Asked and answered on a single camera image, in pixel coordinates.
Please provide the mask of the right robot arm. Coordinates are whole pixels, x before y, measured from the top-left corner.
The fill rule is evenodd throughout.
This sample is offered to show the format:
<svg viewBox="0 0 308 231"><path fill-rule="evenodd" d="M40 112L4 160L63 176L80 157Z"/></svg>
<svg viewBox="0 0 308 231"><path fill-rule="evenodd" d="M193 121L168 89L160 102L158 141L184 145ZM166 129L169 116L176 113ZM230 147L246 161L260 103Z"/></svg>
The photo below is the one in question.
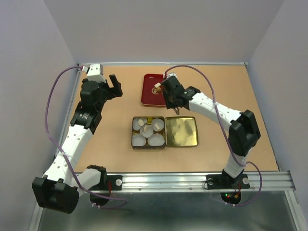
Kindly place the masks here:
<svg viewBox="0 0 308 231"><path fill-rule="evenodd" d="M231 153L221 176L222 184L232 188L239 182L239 175L246 166L250 150L261 137L253 112L228 108L209 98L195 87L184 88L176 76L164 79L160 84L167 109L178 112L180 108L196 112L217 123L222 128Z"/></svg>

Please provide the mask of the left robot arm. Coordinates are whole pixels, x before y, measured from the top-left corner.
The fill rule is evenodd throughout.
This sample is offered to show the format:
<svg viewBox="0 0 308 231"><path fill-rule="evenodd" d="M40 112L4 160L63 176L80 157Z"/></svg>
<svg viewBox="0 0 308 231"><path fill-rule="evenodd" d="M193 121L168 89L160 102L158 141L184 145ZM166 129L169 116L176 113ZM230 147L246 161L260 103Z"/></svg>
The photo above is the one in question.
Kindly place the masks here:
<svg viewBox="0 0 308 231"><path fill-rule="evenodd" d="M123 95L121 83L116 76L110 75L109 78L112 87L106 80L98 82L89 77L82 80L80 101L70 122L67 137L48 170L32 182L40 207L70 214L84 193L101 198L100 202L94 203L97 208L104 208L112 199L112 184L105 167L90 165L79 175L74 171L102 119L104 104Z"/></svg>

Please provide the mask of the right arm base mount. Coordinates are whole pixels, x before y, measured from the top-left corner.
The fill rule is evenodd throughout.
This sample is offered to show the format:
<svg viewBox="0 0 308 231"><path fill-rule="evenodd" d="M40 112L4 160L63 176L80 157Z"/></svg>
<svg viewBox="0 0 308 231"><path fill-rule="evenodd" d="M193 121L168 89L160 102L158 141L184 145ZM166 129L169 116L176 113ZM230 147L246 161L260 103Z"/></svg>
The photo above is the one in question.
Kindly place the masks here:
<svg viewBox="0 0 308 231"><path fill-rule="evenodd" d="M232 205L238 205L241 201L241 190L250 189L249 179L243 172L236 178L232 178L225 171L221 174L211 174L206 176L203 183L205 190L222 190L221 199Z"/></svg>

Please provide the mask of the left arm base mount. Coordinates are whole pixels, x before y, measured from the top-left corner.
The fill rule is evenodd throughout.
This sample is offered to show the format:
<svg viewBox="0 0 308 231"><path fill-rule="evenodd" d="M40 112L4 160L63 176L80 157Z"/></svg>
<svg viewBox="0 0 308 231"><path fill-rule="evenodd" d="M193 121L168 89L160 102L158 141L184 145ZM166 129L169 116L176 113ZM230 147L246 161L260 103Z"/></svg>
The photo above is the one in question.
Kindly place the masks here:
<svg viewBox="0 0 308 231"><path fill-rule="evenodd" d="M108 193L100 193L100 195L111 197L112 191L122 190L122 175L110 175L105 167L96 165L89 165L87 169L95 169L101 173L99 183L89 188L90 191L108 191Z"/></svg>

